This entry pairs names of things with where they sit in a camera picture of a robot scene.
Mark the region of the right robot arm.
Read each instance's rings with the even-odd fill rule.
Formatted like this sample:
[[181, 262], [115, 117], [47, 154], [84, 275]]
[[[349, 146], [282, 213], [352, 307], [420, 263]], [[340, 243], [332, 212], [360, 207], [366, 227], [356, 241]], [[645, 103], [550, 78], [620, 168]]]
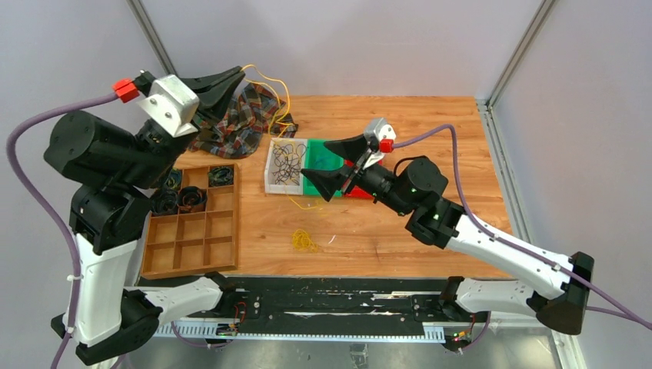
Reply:
[[330, 201], [337, 190], [358, 187], [399, 216], [406, 230], [428, 246], [481, 259], [512, 276], [510, 281], [450, 277], [439, 308], [449, 320], [465, 314], [500, 311], [536, 318], [545, 327], [578, 335], [583, 326], [594, 259], [546, 251], [491, 227], [464, 206], [444, 197], [448, 180], [420, 155], [401, 173], [373, 162], [377, 145], [363, 135], [326, 141], [324, 147], [346, 162], [338, 169], [304, 168], [301, 173]]

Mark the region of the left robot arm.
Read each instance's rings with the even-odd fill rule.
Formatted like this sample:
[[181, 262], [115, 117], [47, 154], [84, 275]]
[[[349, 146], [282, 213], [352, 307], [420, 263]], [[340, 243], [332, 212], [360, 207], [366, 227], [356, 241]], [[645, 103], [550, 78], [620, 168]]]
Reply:
[[245, 74], [239, 67], [201, 78], [143, 71], [113, 86], [112, 97], [138, 99], [147, 120], [132, 134], [84, 108], [58, 115], [45, 161], [79, 183], [69, 226], [79, 254], [78, 290], [52, 328], [75, 340], [88, 366], [143, 346], [165, 324], [200, 311], [227, 317], [233, 287], [212, 272], [163, 291], [128, 290], [129, 261], [151, 211], [148, 189], [163, 185], [173, 164], [198, 136], [198, 110], [225, 113]]

